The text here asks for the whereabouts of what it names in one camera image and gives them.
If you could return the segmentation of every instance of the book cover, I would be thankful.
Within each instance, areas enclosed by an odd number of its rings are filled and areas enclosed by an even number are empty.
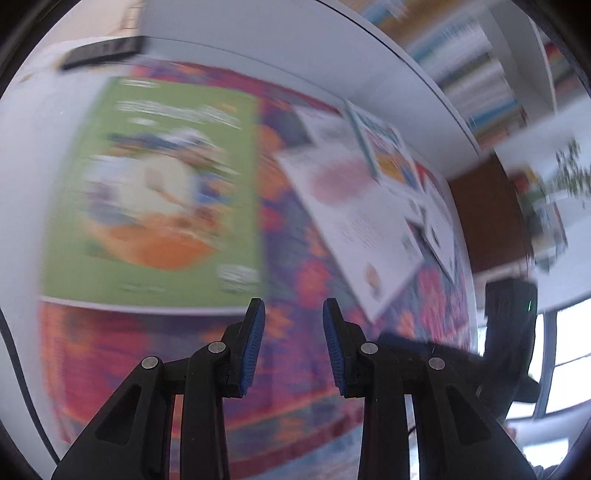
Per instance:
[[[504,114],[496,116],[493,120],[486,123],[482,127],[473,130],[474,136],[479,138],[487,133],[493,131],[504,125],[510,125],[513,122],[518,122],[525,125],[527,123],[527,114],[523,107],[517,105],[515,108],[507,110]]]
[[[420,202],[423,189],[417,168],[398,130],[350,102],[348,112],[374,177],[395,193]]]
[[[521,110],[518,110],[516,115],[509,117],[502,123],[493,126],[476,136],[476,140],[481,149],[487,150],[497,143],[509,138],[514,132],[519,131],[527,124],[525,115]]]
[[[260,295],[257,108],[234,90],[113,79],[63,167],[43,296],[226,312]]]
[[[435,55],[437,50],[441,49],[442,46],[450,41],[457,38],[462,39],[466,35],[472,35],[478,29],[481,29],[480,25],[472,19],[460,24],[451,25],[443,31],[438,31],[436,35],[431,36],[426,45],[422,48],[415,49],[415,51],[411,53],[411,57],[417,63],[423,63],[431,56]]]
[[[499,85],[496,91],[483,92],[482,95],[475,95],[473,98],[466,98],[461,102],[452,102],[462,118],[478,119],[487,115],[490,111],[504,107],[515,102],[515,94],[506,85]]]
[[[574,70],[571,67],[570,63],[564,57],[561,57],[554,63],[550,64],[550,71],[552,72],[552,78],[556,83],[562,76],[565,74],[570,74]]]
[[[275,154],[359,305],[374,322],[423,263],[394,196],[341,144]]]

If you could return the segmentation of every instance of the black device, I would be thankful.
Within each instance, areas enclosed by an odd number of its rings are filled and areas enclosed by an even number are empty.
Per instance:
[[[538,287],[519,278],[487,283],[485,315],[486,375],[478,395],[504,420],[514,400],[535,403],[540,396],[540,386],[527,375],[534,353]]]
[[[121,37],[90,43],[68,52],[61,64],[62,70],[121,61],[142,52],[145,37]]]
[[[535,480],[491,413],[504,404],[477,396],[491,373],[483,358],[387,333],[368,342],[336,299],[324,302],[323,323],[340,394],[365,398],[359,480],[408,480],[405,394],[413,396],[421,479]]]
[[[265,305],[252,299],[242,322],[191,358],[144,358],[72,444],[52,480],[166,480],[175,395],[184,395],[181,479],[228,479],[222,398],[242,398],[252,384],[264,327]]]

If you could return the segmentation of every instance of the brown wooden furniture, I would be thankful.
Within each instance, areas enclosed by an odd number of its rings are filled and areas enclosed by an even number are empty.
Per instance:
[[[449,186],[473,273],[533,256],[515,189],[496,155]]]

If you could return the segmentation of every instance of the bookshelf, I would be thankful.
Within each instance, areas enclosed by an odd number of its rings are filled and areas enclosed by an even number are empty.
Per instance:
[[[379,21],[369,13],[369,5],[378,3],[375,0],[341,1],[351,4],[375,28],[411,54],[421,51],[455,25],[476,20],[492,44],[494,57],[502,64],[505,78],[527,115],[528,125],[564,111],[585,94],[582,86],[574,85],[577,79],[564,73],[557,78],[556,57],[551,59],[547,52],[550,40],[510,0],[403,0],[407,7],[405,15],[394,18],[385,14]]]

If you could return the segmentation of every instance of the book page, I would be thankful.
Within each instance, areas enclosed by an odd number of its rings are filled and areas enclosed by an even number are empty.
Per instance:
[[[275,157],[375,321],[423,261],[390,192],[371,178],[361,153],[339,144]]]
[[[425,179],[425,239],[446,274],[455,281],[456,251],[453,222],[445,200],[429,178]]]
[[[298,105],[293,108],[317,146],[340,142],[351,148],[359,148],[348,118],[316,108]]]

